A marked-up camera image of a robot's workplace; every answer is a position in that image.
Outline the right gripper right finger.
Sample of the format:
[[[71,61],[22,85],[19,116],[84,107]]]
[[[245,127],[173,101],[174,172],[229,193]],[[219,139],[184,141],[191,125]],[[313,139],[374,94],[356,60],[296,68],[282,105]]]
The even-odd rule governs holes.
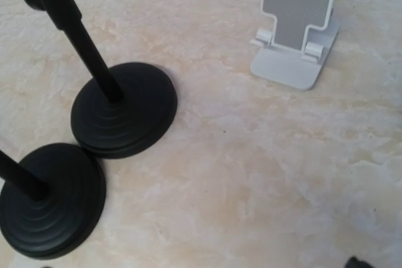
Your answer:
[[[358,259],[357,257],[351,257],[345,264],[345,268],[374,268],[368,262]]]

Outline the white folding phone stand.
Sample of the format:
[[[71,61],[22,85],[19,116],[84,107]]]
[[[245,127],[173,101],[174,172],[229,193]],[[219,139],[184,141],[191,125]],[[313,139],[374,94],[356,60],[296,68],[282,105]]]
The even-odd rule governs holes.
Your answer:
[[[251,62],[259,78],[310,90],[327,60],[340,28],[332,16],[334,0],[262,0],[273,19],[271,30],[258,29],[252,43],[260,50]]]

